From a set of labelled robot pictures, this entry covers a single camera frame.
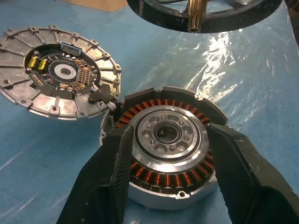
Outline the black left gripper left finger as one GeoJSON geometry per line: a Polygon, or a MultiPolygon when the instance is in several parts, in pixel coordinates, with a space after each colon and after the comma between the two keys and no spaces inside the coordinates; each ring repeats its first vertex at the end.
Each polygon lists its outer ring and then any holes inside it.
{"type": "Polygon", "coordinates": [[[114,129],[82,167],[56,224],[123,224],[134,128],[114,129]]]}

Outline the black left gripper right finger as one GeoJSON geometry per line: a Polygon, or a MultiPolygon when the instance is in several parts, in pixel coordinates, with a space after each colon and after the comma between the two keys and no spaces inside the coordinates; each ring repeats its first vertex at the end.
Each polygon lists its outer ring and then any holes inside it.
{"type": "Polygon", "coordinates": [[[217,124],[207,134],[232,224],[299,224],[299,196],[246,135],[217,124]]]}

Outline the silver motor housing copper windings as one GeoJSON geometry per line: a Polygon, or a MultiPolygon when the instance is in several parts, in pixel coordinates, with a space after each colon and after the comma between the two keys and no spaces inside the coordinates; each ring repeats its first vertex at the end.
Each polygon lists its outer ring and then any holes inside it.
{"type": "Polygon", "coordinates": [[[210,100],[178,87],[149,88],[127,95],[105,114],[100,141],[130,124],[129,198],[150,209],[180,210],[217,188],[206,130],[210,123],[228,123],[210,100]]]}

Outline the silver motor cover circuit board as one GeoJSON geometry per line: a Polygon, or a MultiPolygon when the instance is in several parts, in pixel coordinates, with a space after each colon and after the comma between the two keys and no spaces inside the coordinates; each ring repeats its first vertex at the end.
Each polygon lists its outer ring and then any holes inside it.
{"type": "Polygon", "coordinates": [[[31,113],[95,117],[114,109],[120,92],[121,67],[96,40],[55,25],[0,37],[0,93],[31,113]]]}

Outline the black rotor ring with brass shaft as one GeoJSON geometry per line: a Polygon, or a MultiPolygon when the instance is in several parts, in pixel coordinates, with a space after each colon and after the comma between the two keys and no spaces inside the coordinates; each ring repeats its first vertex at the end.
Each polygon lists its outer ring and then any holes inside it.
{"type": "Polygon", "coordinates": [[[187,33],[220,33],[252,26],[273,14],[283,0],[224,0],[231,8],[208,12],[209,0],[126,0],[142,19],[187,33]]]}

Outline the blue plastic table sheet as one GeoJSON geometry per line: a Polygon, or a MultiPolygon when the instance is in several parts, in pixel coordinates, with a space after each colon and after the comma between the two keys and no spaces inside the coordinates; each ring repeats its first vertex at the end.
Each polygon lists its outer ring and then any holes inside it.
{"type": "MultiPolygon", "coordinates": [[[[122,68],[122,95],[177,86],[213,101],[299,196],[299,52],[285,3],[244,29],[189,34],[129,7],[110,13],[58,0],[0,2],[0,35],[50,24],[98,41],[122,68]]],[[[48,119],[0,95],[0,224],[56,224],[99,147],[100,122],[48,119]]]]}

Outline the brown board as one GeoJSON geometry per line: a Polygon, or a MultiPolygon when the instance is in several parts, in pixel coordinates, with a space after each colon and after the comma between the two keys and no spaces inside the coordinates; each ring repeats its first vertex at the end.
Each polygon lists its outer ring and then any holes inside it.
{"type": "Polygon", "coordinates": [[[116,12],[128,5],[127,0],[61,0],[70,4],[116,12]]]}

